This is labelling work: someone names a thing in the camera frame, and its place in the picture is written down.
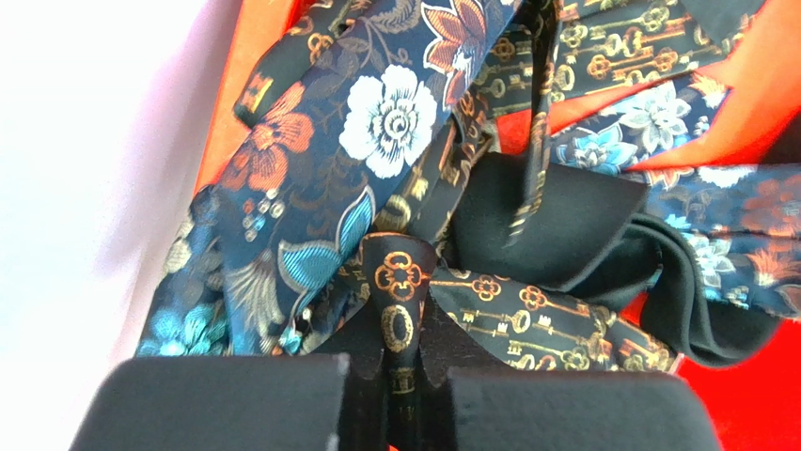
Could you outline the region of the black gold key pattern tie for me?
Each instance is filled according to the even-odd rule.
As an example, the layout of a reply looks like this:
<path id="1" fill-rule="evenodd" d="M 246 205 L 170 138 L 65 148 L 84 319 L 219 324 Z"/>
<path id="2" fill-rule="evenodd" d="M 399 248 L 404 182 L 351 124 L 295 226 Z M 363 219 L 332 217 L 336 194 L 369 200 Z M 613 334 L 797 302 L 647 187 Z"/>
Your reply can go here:
<path id="1" fill-rule="evenodd" d="M 234 352 L 310 352 L 359 301 L 378 319 L 407 420 L 416 364 L 438 343 L 422 331 L 428 314 L 448 325 L 445 343 L 524 371 L 665 371 L 686 356 L 641 328 L 648 290 L 617 312 L 448 264 L 451 218 L 484 156 L 475 81 L 524 9 L 374 1 L 324 30 L 321 55 L 304 60 L 284 40 L 264 56 L 278 78 L 243 115 L 250 132 L 218 181 Z M 531 136 L 512 235 L 539 210 L 550 169 Z"/>

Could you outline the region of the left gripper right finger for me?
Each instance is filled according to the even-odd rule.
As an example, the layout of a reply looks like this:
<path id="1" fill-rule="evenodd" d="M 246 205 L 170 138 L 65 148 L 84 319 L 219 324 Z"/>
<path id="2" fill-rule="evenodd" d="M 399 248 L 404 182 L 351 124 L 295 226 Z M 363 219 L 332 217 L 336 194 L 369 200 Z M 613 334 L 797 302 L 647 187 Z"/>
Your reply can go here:
<path id="1" fill-rule="evenodd" d="M 695 392 L 663 373 L 455 368 L 448 389 L 454 450 L 722 447 Z"/>

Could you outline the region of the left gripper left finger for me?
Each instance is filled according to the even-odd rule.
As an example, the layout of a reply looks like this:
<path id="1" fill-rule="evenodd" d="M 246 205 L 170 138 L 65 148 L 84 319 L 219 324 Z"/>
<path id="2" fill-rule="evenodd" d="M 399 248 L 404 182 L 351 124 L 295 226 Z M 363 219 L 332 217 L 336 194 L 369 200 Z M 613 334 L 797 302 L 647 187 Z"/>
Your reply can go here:
<path id="1" fill-rule="evenodd" d="M 102 383 L 73 450 L 334 450 L 344 355 L 152 357 Z"/>

